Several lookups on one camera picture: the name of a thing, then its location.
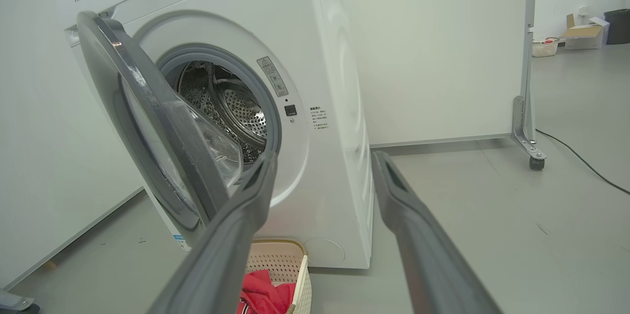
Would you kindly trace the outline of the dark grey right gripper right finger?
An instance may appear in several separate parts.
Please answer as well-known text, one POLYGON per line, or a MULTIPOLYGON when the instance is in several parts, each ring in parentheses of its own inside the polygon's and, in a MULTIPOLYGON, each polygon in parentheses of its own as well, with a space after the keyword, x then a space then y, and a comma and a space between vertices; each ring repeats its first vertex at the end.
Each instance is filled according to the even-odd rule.
POLYGON ((500 314, 501 308, 384 151, 372 153, 381 218, 396 236, 416 314, 500 314))

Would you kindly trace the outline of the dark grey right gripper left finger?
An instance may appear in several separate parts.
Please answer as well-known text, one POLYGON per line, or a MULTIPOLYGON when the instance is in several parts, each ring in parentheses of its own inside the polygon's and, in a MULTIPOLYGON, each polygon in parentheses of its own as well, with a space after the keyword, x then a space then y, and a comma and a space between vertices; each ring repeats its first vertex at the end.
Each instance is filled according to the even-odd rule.
POLYGON ((252 174, 211 221, 149 308, 151 314, 233 314, 255 233, 268 219, 277 153, 261 156, 252 174))

